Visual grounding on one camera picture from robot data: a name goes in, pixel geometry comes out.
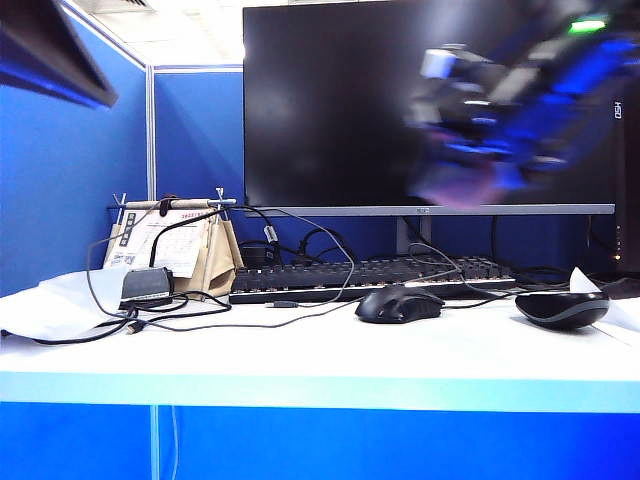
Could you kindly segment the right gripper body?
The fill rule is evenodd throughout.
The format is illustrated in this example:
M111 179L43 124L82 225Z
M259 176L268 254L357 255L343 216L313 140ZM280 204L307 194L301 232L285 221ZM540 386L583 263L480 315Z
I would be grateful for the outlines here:
M548 140L548 45L507 66L444 44L424 51L405 121L431 138L447 134L533 150Z

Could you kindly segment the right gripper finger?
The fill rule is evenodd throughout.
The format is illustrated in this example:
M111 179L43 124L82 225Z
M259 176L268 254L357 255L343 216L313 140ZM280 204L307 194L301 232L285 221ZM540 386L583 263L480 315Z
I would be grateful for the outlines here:
M483 201L523 201L537 195L544 184L517 164L489 161L483 168Z
M515 148L504 142L473 141L468 138L442 134L437 136L441 145L441 157L455 163L481 163L520 161Z

